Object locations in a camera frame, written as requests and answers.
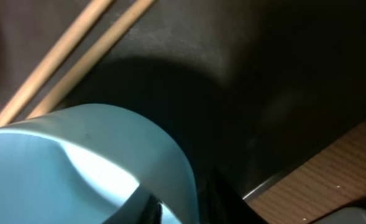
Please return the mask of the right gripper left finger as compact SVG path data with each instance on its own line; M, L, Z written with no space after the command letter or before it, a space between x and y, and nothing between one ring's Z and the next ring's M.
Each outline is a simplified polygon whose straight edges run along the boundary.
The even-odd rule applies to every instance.
M103 224L161 224L162 203L139 186L123 206Z

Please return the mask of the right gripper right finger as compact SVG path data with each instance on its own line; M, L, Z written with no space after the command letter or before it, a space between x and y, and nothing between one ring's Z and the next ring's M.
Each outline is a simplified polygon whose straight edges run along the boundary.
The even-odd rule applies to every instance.
M266 224L267 222L225 181L218 170L213 170L200 191L200 223L210 224Z

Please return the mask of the light blue bowl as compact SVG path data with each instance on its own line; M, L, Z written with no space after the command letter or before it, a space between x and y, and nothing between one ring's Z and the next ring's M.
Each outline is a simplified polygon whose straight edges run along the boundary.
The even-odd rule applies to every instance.
M79 105L0 128L0 223L103 223L139 186L162 223L199 222L184 152L133 111Z

